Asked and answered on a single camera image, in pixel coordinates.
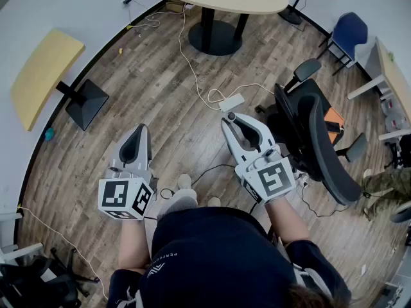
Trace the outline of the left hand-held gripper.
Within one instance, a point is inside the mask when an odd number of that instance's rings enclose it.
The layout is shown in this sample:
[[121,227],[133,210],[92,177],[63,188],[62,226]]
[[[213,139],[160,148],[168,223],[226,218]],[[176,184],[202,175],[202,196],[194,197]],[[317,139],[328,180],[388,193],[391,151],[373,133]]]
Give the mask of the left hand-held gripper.
[[152,160],[147,125],[125,132],[110,156],[110,167],[98,183],[98,209],[118,220],[142,220],[157,199],[158,178],[148,169]]

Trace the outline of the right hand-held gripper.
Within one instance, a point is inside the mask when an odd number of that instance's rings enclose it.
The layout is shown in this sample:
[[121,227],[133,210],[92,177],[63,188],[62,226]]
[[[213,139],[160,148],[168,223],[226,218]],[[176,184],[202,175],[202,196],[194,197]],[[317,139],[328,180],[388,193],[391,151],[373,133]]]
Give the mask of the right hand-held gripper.
[[221,120],[223,135],[237,163],[235,173],[256,203],[267,204],[294,189],[296,183],[290,161],[281,155],[279,146],[274,145],[267,125],[241,113],[236,113],[236,125],[249,147],[241,141],[231,122],[224,117]]

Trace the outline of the person's right forearm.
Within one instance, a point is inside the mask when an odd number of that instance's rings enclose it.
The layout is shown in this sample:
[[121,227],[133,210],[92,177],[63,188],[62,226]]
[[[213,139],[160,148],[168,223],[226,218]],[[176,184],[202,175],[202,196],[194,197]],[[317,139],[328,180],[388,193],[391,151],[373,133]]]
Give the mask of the person's right forearm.
[[285,246],[310,238],[306,223],[285,197],[265,204],[265,209],[275,235],[282,240]]

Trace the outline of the person's left forearm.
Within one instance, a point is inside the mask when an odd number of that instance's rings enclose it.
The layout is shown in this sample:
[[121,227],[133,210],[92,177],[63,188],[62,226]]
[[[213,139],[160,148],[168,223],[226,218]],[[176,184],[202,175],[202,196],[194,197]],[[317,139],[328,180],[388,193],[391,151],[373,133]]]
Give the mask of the person's left forearm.
[[144,221],[123,221],[118,257],[119,269],[143,275],[150,261]]

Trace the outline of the white power strip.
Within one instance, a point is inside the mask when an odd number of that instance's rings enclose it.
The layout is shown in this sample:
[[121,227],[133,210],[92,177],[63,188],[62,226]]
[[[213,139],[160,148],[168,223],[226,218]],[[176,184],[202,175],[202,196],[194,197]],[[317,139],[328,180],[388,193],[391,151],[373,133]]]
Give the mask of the white power strip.
[[244,103],[245,100],[240,93],[234,94],[231,97],[224,98],[222,101],[218,103],[221,112],[228,112],[235,107]]

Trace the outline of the person's grey trousers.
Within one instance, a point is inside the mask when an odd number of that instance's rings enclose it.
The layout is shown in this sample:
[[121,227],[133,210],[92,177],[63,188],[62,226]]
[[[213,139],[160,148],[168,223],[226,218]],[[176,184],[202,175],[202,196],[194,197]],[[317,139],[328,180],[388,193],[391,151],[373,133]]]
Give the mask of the person's grey trousers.
[[197,193],[193,189],[179,189],[166,203],[163,204],[157,215],[157,221],[160,221],[167,214],[197,207]]

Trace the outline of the white plug adapter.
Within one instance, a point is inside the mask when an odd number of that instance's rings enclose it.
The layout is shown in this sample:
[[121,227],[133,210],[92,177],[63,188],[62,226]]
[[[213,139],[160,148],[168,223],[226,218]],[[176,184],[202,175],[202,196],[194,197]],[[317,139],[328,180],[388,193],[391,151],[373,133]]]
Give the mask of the white plug adapter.
[[302,171],[297,170],[293,173],[295,181],[299,183],[302,188],[305,188],[308,185],[308,174]]

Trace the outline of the black office chair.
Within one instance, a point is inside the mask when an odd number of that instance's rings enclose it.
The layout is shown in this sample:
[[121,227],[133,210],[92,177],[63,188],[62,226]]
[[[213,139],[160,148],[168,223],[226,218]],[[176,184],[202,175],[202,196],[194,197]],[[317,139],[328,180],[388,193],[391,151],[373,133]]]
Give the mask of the black office chair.
[[73,271],[76,248],[71,249],[66,264],[58,258],[56,248],[50,252],[51,258],[36,255],[27,266],[0,264],[0,296],[11,295],[9,301],[15,308],[80,308],[78,295],[90,295],[80,283],[97,284],[99,278]]
[[311,78],[320,68],[315,58],[304,61],[289,83],[275,85],[275,103],[258,105],[255,111],[264,115],[275,141],[286,146],[292,167],[323,183],[337,203],[350,205],[361,198],[363,190],[345,170],[340,157],[356,160],[365,152],[367,139],[361,133],[349,147],[334,149],[329,129],[336,124],[324,119],[331,105]]

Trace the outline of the orange box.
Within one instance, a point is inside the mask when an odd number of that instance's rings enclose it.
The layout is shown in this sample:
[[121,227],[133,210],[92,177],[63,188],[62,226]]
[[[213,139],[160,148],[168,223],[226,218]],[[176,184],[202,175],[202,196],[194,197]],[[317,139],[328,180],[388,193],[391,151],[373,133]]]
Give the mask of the orange box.
[[344,118],[334,108],[330,107],[324,116],[324,121],[335,122],[340,125],[340,133],[328,132],[332,145],[335,145],[344,135]]

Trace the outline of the person's torso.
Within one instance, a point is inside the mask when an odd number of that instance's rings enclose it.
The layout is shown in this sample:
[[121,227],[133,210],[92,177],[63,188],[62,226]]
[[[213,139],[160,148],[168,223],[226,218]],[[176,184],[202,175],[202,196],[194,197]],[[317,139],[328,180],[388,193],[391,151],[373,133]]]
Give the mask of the person's torso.
[[346,308],[351,292],[309,240],[281,253],[246,212],[202,207],[157,224],[143,273],[115,271],[107,308],[293,308],[303,294],[316,308]]

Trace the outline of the blue chair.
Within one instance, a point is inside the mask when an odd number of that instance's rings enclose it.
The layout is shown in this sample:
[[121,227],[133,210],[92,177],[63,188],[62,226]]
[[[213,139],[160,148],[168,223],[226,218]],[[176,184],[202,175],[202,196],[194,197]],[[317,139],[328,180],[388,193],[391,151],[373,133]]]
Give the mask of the blue chair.
[[325,50],[317,57],[317,60],[332,46],[336,46],[342,52],[342,56],[337,62],[341,62],[344,58],[347,58],[347,60],[332,74],[334,76],[349,63],[356,62],[356,46],[366,44],[367,41],[368,27],[366,23],[354,12],[345,13],[338,19],[333,31],[319,45],[321,47],[325,42],[328,43]]

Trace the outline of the cardboard box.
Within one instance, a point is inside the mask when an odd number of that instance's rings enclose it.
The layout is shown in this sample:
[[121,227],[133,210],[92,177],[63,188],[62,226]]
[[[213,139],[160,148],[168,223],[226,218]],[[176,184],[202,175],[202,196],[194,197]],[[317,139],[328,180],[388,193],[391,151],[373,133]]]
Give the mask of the cardboard box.
[[182,14],[188,10],[191,10],[194,6],[189,3],[185,3],[181,0],[165,0],[166,9],[170,12]]

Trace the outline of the clear water bottle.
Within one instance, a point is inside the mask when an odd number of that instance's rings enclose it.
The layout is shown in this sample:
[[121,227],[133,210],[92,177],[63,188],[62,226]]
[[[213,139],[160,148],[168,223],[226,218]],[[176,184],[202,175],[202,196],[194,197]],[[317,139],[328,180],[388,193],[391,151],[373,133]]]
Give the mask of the clear water bottle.
[[392,112],[386,116],[385,126],[388,132],[395,132],[407,129],[410,125],[402,113]]
[[385,115],[397,112],[400,108],[399,101],[395,97],[390,97],[381,102],[381,108]]

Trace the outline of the white desk frame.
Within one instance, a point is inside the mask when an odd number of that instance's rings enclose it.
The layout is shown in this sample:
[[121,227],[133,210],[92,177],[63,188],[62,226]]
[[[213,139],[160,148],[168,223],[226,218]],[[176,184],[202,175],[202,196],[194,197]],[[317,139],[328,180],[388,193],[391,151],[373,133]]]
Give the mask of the white desk frame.
[[[23,217],[20,212],[17,213],[0,213],[0,223],[4,221],[15,221]],[[3,247],[0,247],[0,264],[14,264],[17,265],[16,259],[35,253],[43,248],[42,243],[36,243],[31,246],[19,249],[17,245],[11,245],[6,251],[3,250]]]

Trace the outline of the wooden desk with white frame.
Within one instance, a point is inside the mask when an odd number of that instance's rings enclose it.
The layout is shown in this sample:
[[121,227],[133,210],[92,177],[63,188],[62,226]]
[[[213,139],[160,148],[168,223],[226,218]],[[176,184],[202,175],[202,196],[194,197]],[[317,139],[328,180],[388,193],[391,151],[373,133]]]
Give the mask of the wooden desk with white frame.
[[385,82],[388,85],[390,93],[395,95],[398,99],[407,121],[410,122],[410,126],[403,130],[396,130],[378,136],[379,141],[386,141],[392,138],[411,134],[411,88],[408,85],[401,69],[398,67],[394,57],[390,54],[378,37],[375,38],[375,46],[380,62],[380,74],[376,78],[367,82],[365,85],[362,85],[356,90],[350,92],[347,95],[347,98],[348,100],[352,100],[373,87],[376,87],[381,82]]

